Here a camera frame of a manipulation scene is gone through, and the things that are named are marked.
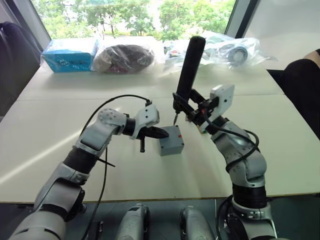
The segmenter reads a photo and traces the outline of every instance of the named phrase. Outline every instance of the plastic wrapping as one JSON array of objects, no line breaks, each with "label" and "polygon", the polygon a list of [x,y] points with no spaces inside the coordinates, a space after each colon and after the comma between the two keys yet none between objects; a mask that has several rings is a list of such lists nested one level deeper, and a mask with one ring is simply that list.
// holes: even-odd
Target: plastic wrapping
[{"label": "plastic wrapping", "polygon": [[98,40],[89,38],[53,39],[41,54],[55,73],[91,71],[91,63],[98,50]]},{"label": "plastic wrapping", "polygon": [[101,73],[149,72],[161,62],[162,44],[152,36],[107,38],[100,42],[91,69]]},{"label": "plastic wrapping", "polygon": [[[260,49],[260,42],[253,37],[233,38],[216,32],[205,31],[202,34],[206,43],[201,65],[219,64],[229,68],[253,66],[265,60],[277,60]],[[181,69],[185,60],[189,40],[165,41],[164,71]]]}]

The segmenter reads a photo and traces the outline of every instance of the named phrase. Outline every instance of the black cable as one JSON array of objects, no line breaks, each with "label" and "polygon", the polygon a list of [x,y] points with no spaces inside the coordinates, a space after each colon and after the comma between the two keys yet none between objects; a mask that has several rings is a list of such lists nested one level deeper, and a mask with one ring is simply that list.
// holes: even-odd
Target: black cable
[{"label": "black cable", "polygon": [[92,120],[92,118],[94,117],[94,115],[106,104],[112,102],[113,100],[116,100],[116,99],[119,99],[119,98],[123,98],[123,97],[134,97],[134,98],[138,98],[138,99],[143,99],[148,103],[151,103],[151,100],[143,97],[143,96],[138,96],[138,95],[133,95],[133,94],[124,94],[124,95],[119,95],[119,96],[115,96],[115,97],[112,97],[110,98],[109,100],[105,101],[104,103],[102,103],[92,114],[91,116],[89,117],[88,121],[86,121],[82,131],[81,131],[81,134],[84,132],[84,130],[87,128],[87,126],[89,125],[90,121]]},{"label": "black cable", "polygon": [[246,130],[244,129],[248,134],[251,134],[252,136],[254,136],[255,138],[255,142],[253,142],[250,138],[246,137],[246,136],[243,136],[241,135],[240,133],[237,133],[237,132],[234,132],[234,131],[230,131],[230,130],[227,130],[227,129],[224,129],[224,128],[221,128],[219,126],[216,126],[214,125],[208,118],[208,108],[205,108],[204,109],[204,120],[213,128],[221,131],[221,132],[224,132],[224,133],[227,133],[227,134],[232,134],[232,135],[235,135],[235,136],[238,136],[246,141],[248,141],[249,143],[251,143],[253,145],[252,149],[250,151],[248,151],[245,155],[239,157],[238,159],[228,163],[226,166],[225,166],[225,170],[227,172],[229,172],[229,170],[232,168],[233,165],[241,162],[242,160],[245,160],[247,157],[249,157],[251,154],[253,154],[256,150],[259,151],[259,138],[258,136],[252,132],[252,131],[249,131],[249,130]]},{"label": "black cable", "polygon": [[[105,149],[105,162],[107,163],[108,162],[108,148]],[[100,205],[100,202],[101,202],[101,199],[102,199],[102,196],[104,194],[104,191],[105,191],[105,187],[106,187],[106,181],[107,181],[107,164],[104,164],[104,176],[103,176],[103,184],[102,184],[102,189],[101,189],[101,193],[100,193],[100,196],[99,196],[99,199],[98,199],[98,202],[96,203],[95,207],[94,207],[94,210],[93,210],[93,213],[91,215],[91,218],[89,220],[89,223],[85,229],[85,232],[81,238],[81,240],[85,240],[87,238],[87,235],[88,235],[88,232],[90,230],[90,227],[92,225],[92,222],[94,221],[94,218],[96,216],[96,213],[97,213],[97,210],[98,210],[98,207]]]},{"label": "black cable", "polygon": [[219,229],[219,219],[220,219],[220,213],[222,211],[222,208],[227,202],[230,202],[231,199],[233,198],[233,195],[228,196],[223,202],[220,204],[217,214],[216,214],[216,219],[215,219],[215,230],[216,230],[216,235],[218,237],[218,240],[222,240],[222,237],[220,235],[220,229]]}]

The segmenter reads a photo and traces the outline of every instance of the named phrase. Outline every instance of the sunlight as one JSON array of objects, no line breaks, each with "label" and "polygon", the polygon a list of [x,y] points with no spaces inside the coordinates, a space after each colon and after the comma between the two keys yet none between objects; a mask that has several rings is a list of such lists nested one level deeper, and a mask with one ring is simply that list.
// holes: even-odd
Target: sunlight
[{"label": "sunlight", "polygon": [[32,164],[40,161],[41,159],[44,159],[45,156],[51,154],[52,152],[54,152],[58,148],[62,147],[63,145],[65,145],[69,141],[74,140],[75,138],[79,137],[80,133],[81,133],[81,130],[75,132],[74,134],[66,137],[65,139],[58,142],[57,144],[49,147],[48,149],[40,152],[38,155],[27,160],[25,163],[19,165],[18,167],[16,167],[12,171],[8,172],[6,175],[0,177],[0,185],[3,184],[4,182],[6,182],[7,180],[9,180],[10,178],[12,178],[14,175],[17,175],[18,173],[22,172],[24,169],[30,167]]}]

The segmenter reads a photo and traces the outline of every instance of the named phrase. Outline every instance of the white tabletop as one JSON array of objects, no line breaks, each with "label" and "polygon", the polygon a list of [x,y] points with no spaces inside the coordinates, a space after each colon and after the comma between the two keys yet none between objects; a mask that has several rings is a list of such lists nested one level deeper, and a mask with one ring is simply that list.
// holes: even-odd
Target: white tabletop
[{"label": "white tabletop", "polygon": [[[108,99],[120,94],[137,94],[151,99],[171,98],[177,90],[179,72],[155,70],[149,74],[114,75],[96,72],[53,73],[41,67],[20,94],[22,100]],[[281,88],[261,66],[227,69],[199,68],[193,87],[203,96],[219,84],[235,84],[235,96],[278,95]]]},{"label": "white tabletop", "polygon": [[[171,125],[172,98],[153,102],[160,113],[159,125]],[[0,123],[0,202],[33,202],[101,103],[102,99],[17,101]],[[144,102],[119,99],[109,107],[135,115]],[[319,140],[284,95],[235,96],[224,117],[259,136],[268,167],[268,195],[319,192]],[[156,139],[147,139],[146,152],[140,153],[138,140],[112,138],[108,161],[116,168],[108,168],[103,201],[217,198],[232,192],[225,160],[210,136],[199,134],[183,114],[177,124],[185,142],[182,154],[161,157]],[[98,162],[83,186],[85,201],[98,199],[103,171]]]}]

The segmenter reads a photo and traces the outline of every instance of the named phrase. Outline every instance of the window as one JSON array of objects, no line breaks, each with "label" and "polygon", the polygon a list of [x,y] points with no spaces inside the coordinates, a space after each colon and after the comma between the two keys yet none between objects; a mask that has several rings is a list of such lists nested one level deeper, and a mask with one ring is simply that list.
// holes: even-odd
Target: window
[{"label": "window", "polygon": [[52,39],[224,33],[236,0],[31,0]]}]

